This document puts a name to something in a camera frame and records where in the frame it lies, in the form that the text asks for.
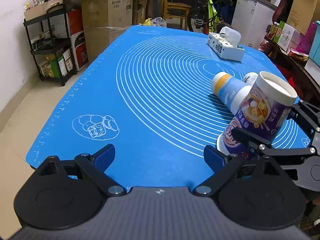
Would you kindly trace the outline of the purple paper cup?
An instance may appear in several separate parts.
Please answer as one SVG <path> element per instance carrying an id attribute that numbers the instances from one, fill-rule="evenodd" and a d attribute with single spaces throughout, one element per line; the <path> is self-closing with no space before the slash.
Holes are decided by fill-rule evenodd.
<path id="1" fill-rule="evenodd" d="M 244 159 L 255 158 L 256 154 L 236 139 L 232 130 L 242 128 L 272 142 L 287 119 L 296 98 L 297 93 L 289 83 L 272 73 L 260 72 L 233 119 L 218 137 L 217 150 L 225 155 L 237 154 Z"/>

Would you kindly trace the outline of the blue white paper cup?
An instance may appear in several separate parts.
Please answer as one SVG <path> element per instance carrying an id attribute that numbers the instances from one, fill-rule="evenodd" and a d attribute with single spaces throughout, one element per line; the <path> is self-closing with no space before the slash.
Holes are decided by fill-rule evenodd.
<path id="1" fill-rule="evenodd" d="M 226 72 L 217 73 L 211 81 L 211 91 L 236 115 L 252 86 Z"/>

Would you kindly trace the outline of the blue silicone baking mat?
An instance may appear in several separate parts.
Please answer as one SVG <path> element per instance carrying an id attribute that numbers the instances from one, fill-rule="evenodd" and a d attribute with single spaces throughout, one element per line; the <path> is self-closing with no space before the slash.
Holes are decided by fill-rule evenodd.
<path id="1" fill-rule="evenodd" d="M 214 75 L 280 71 L 252 48 L 241 62 L 222 60 L 206 40 L 170 28 L 127 29 L 57 103 L 27 163 L 36 168 L 51 155 L 70 160 L 112 144 L 106 173 L 124 187 L 195 187 L 209 178 L 203 150 L 233 117 L 210 89 Z"/>

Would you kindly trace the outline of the dark wooden side table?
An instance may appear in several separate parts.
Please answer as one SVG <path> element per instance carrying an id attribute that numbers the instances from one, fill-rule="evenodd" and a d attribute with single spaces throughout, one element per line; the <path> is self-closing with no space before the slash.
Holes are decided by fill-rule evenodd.
<path id="1" fill-rule="evenodd" d="M 319 107 L 319 84 L 295 59 L 284 54 L 273 40 L 264 36 L 267 41 L 264 54 L 278 68 L 289 84 L 296 90 L 300 99 Z"/>

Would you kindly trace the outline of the light blue storage bin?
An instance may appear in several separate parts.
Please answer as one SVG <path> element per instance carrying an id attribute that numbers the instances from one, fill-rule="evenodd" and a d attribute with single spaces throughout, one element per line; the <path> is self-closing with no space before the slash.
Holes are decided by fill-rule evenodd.
<path id="1" fill-rule="evenodd" d="M 309 58 L 320 67 L 320 21 L 316 22 L 317 29 L 310 49 Z"/>

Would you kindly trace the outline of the white tissue box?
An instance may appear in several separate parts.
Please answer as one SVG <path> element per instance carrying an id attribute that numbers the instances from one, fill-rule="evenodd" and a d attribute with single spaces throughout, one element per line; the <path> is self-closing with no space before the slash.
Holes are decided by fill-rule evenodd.
<path id="1" fill-rule="evenodd" d="M 221 59 L 241 62 L 245 49 L 239 44 L 240 40 L 238 31 L 223 27 L 219 33 L 209 32 L 207 44 Z"/>

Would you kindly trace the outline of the green white carton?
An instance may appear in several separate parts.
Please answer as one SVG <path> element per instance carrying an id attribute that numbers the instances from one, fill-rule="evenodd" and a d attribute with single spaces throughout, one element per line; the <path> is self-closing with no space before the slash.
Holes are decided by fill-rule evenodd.
<path id="1" fill-rule="evenodd" d="M 287 23 L 280 21 L 277 27 L 276 34 L 273 38 L 274 43 L 276 43 L 282 50 L 287 51 L 291 40 L 295 34 L 295 28 L 288 25 Z"/>

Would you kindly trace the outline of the black shelf cart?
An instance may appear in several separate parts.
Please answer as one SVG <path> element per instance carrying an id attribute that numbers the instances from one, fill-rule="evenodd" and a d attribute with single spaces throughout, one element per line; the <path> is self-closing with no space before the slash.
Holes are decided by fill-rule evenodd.
<path id="1" fill-rule="evenodd" d="M 63 17 L 63 33 L 58 34 L 52 26 L 52 20 L 60 16 Z M 65 86 L 77 73 L 66 5 L 56 3 L 44 15 L 25 19 L 23 25 L 40 80 Z"/>

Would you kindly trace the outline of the black bicycle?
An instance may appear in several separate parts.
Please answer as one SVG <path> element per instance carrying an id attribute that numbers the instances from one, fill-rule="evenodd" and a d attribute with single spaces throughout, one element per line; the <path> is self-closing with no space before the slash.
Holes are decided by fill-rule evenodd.
<path id="1" fill-rule="evenodd" d="M 195 33 L 208 34 L 220 32 L 223 27 L 231 27 L 226 17 L 221 15 L 222 9 L 229 9 L 232 0 L 174 0 L 190 6 L 187 16 L 188 30 Z"/>

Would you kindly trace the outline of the white chest freezer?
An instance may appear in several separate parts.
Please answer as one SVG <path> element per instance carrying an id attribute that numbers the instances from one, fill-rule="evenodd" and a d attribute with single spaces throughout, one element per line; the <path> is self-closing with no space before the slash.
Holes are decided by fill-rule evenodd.
<path id="1" fill-rule="evenodd" d="M 231 26 L 241 34 L 240 44 L 258 49 L 276 9 L 266 0 L 237 0 Z"/>

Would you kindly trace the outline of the lower cardboard box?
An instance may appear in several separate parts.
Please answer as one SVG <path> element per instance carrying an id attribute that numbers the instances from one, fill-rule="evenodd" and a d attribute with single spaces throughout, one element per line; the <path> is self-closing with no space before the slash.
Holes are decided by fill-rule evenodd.
<path id="1" fill-rule="evenodd" d="M 89 62 L 132 25 L 133 0 L 81 0 Z"/>

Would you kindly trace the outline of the tall brown cardboard box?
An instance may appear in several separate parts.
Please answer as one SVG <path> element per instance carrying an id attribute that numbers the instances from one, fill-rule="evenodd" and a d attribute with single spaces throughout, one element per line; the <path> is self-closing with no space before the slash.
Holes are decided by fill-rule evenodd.
<path id="1" fill-rule="evenodd" d="M 319 21 L 319 0 L 293 0 L 287 24 L 305 35 L 311 22 Z"/>

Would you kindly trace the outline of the wooden chair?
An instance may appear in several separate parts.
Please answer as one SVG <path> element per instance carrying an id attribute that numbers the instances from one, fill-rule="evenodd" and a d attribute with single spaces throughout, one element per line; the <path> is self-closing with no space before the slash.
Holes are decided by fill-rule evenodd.
<path id="1" fill-rule="evenodd" d="M 179 18 L 180 28 L 188 30 L 188 15 L 191 10 L 191 6 L 184 3 L 169 2 L 168 0 L 161 0 L 161 13 L 162 18 Z"/>

